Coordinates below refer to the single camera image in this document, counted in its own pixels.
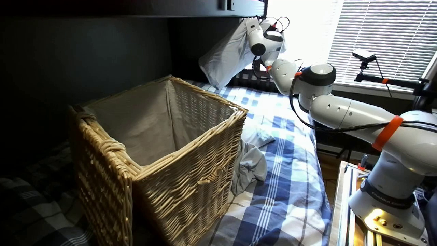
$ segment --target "basket handle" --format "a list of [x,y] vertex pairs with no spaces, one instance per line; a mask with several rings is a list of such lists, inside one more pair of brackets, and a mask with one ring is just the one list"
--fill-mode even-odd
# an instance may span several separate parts
[[203,178],[201,180],[197,182],[197,184],[203,186],[203,184],[208,184],[212,182],[216,182],[219,179],[219,172],[224,171],[224,167],[219,167],[212,175],[209,175],[208,178]]

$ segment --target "wicker basket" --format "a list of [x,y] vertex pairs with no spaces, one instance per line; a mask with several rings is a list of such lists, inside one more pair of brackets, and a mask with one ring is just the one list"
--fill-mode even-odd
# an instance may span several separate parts
[[196,244],[229,209],[245,108],[166,76],[71,112],[80,197],[100,244],[133,244],[134,206],[170,244]]

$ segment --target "basket rim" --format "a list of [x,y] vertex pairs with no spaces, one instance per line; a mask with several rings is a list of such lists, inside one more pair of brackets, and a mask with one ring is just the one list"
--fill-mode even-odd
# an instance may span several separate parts
[[[186,86],[186,87],[194,90],[196,93],[200,93],[201,96],[204,96],[207,98],[211,98],[214,101],[219,101],[220,104],[224,104],[224,105],[230,106],[234,112],[233,112],[233,115],[230,117],[227,117],[226,120],[223,120],[219,124],[214,126],[212,128],[207,130],[200,137],[194,138],[193,141],[190,141],[188,145],[182,146],[181,149],[178,149],[175,152],[171,152],[171,153],[160,157],[159,160],[148,164],[148,165],[141,165],[141,164],[138,164],[136,160],[133,160],[129,156],[129,153],[127,153],[127,150],[126,150],[126,147],[125,147],[125,145],[122,142],[118,142],[117,139],[114,139],[107,132],[107,130],[99,123],[99,120],[93,115],[91,115],[89,112],[85,111],[85,106],[91,105],[93,102],[99,102],[99,101],[103,101],[103,100],[118,97],[118,96],[121,96],[121,94],[123,94],[126,91],[130,91],[130,90],[134,90],[134,89],[138,89],[138,87],[148,86],[148,83],[152,85],[151,82],[166,82],[166,80],[171,80],[174,83],[179,83],[182,86]],[[102,97],[99,100],[93,100],[93,101],[91,101],[89,104],[85,104],[85,105],[71,106],[71,109],[74,111],[74,115],[77,117],[80,117],[78,120],[85,120],[85,123],[91,127],[91,130],[95,131],[102,138],[102,143],[108,142],[108,141],[111,141],[111,142],[115,141],[121,146],[123,146],[121,149],[112,149],[110,152],[117,154],[121,160],[125,160],[123,162],[130,169],[130,173],[133,175],[132,178],[133,178],[134,182],[136,180],[144,180],[145,178],[148,178],[148,176],[156,173],[156,172],[160,172],[164,168],[167,168],[174,161],[181,160],[188,153],[194,150],[198,145],[205,143],[214,135],[224,131],[224,128],[229,128],[230,126],[234,126],[239,120],[245,120],[246,115],[249,112],[249,109],[246,109],[245,106],[242,106],[239,104],[229,101],[229,100],[226,100],[226,98],[223,98],[223,97],[220,97],[218,94],[207,91],[207,90],[204,90],[204,89],[201,89],[201,87],[198,87],[196,85],[192,85],[192,83],[183,80],[182,78],[178,78],[178,76],[174,76],[174,75],[167,75],[167,76],[163,76],[163,78],[159,78],[159,79],[151,80],[151,82],[147,82],[147,83],[130,87],[130,89],[122,90],[122,91],[115,93],[112,96],[107,96],[107,97]]]

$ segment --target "window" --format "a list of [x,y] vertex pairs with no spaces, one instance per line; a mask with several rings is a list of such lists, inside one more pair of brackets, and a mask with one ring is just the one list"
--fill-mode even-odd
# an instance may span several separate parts
[[[338,83],[381,87],[354,82],[361,65],[353,56],[354,49],[375,52],[386,78],[413,82],[418,82],[437,50],[437,0],[290,3],[294,1],[269,1],[269,15],[289,15],[291,19],[285,56],[302,57],[309,64],[332,63],[338,70]],[[369,63],[365,72],[380,75],[376,63]]]

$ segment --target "camera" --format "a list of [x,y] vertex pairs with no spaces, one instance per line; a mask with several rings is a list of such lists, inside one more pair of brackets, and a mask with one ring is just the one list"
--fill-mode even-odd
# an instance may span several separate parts
[[376,53],[369,52],[368,49],[356,49],[353,52],[354,57],[358,57],[364,63],[371,63],[377,59]]

